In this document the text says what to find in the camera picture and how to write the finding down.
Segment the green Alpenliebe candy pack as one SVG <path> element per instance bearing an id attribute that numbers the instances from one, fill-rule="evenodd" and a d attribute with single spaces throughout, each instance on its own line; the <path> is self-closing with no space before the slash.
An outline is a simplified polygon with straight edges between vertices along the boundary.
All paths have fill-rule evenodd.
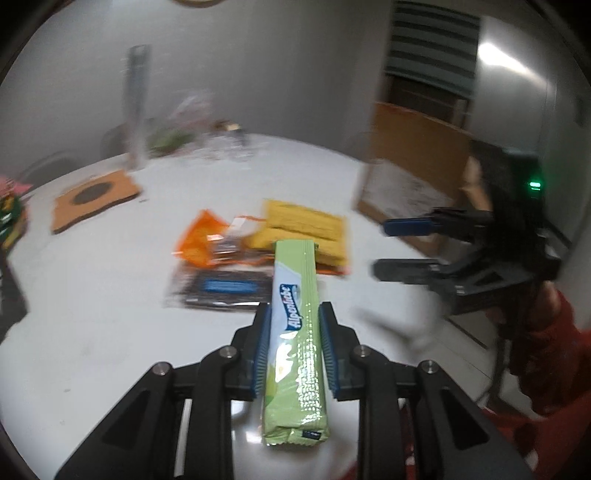
<path id="1" fill-rule="evenodd" d="M 315 446 L 329 438 L 319 307 L 314 241 L 276 241 L 263 402 L 266 445 Z"/>

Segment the yellow snack packet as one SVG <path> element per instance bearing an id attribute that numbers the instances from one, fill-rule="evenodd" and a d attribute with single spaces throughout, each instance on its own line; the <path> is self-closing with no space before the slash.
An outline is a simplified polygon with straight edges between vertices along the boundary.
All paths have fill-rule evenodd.
<path id="1" fill-rule="evenodd" d="M 262 226 L 245 239 L 250 249 L 270 251 L 280 240 L 312 240 L 317 262 L 333 270 L 349 266 L 346 218 L 280 200 L 263 204 Z"/>

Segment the black sesame bar packet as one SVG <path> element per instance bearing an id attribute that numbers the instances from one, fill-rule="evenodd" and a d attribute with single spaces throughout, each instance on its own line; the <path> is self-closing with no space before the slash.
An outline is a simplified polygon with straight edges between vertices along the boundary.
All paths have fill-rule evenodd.
<path id="1" fill-rule="evenodd" d="M 169 282 L 164 305 L 201 310 L 256 310 L 270 303 L 273 275 L 256 269 L 199 269 L 180 264 Z"/>

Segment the orange chicken leg packet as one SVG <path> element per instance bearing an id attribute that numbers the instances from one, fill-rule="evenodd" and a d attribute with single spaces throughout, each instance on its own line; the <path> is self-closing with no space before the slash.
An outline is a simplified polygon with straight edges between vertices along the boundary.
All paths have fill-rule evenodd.
<path id="1" fill-rule="evenodd" d="M 263 217 L 238 215 L 228 223 L 211 211 L 202 210 L 178 241 L 173 254 L 200 269 L 269 265 L 273 262 L 273 249 L 255 250 L 245 244 L 246 237 L 256 232 L 262 222 Z M 348 268 L 333 270 L 317 262 L 317 271 L 321 274 L 346 275 Z"/>

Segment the brown cardboard box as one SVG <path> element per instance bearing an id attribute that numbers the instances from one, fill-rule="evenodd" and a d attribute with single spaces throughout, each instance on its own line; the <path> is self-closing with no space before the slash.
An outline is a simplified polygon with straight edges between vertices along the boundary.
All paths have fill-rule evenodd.
<path id="1" fill-rule="evenodd" d="M 356 211 L 379 224 L 452 207 L 460 198 L 471 135 L 393 104 L 375 104 L 370 162 Z"/>

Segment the orange toast-shaped coaster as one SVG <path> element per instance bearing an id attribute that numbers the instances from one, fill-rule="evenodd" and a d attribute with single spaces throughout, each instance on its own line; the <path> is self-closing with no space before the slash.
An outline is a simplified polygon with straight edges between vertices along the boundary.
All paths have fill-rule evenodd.
<path id="1" fill-rule="evenodd" d="M 55 199 L 51 233 L 62 233 L 83 220 L 135 199 L 140 193 L 141 188 L 123 170 L 85 181 Z"/>

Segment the green snack packets pile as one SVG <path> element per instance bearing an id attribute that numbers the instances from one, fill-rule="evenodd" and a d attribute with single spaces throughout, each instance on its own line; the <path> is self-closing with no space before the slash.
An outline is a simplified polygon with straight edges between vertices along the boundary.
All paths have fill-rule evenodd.
<path id="1" fill-rule="evenodd" d="M 1 197 L 1 248 L 9 252 L 24 235 L 27 210 L 21 199 L 12 193 Z"/>

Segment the clear crumpled plastic wrapper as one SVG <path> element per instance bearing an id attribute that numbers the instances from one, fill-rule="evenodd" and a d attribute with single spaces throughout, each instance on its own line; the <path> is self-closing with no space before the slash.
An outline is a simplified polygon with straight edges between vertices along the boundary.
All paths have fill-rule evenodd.
<path id="1" fill-rule="evenodd" d="M 214 94 L 208 89 L 176 92 L 147 123 L 150 159 L 194 157 L 209 161 L 246 161 L 266 150 L 238 122 L 214 118 Z"/>

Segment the clear tall plastic tube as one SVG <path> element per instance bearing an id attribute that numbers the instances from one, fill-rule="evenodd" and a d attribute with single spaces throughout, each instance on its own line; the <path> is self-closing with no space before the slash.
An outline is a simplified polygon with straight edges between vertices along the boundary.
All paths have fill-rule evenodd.
<path id="1" fill-rule="evenodd" d="M 147 160 L 145 103 L 150 61 L 150 45 L 136 45 L 127 52 L 123 84 L 123 114 L 127 168 L 132 171 L 142 169 Z"/>

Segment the window with frame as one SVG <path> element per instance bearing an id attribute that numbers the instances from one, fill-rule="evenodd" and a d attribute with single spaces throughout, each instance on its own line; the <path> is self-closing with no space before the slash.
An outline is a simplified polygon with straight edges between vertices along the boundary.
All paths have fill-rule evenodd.
<path id="1" fill-rule="evenodd" d="M 460 98 L 474 96 L 481 18 L 446 7 L 398 1 L 385 73 Z"/>

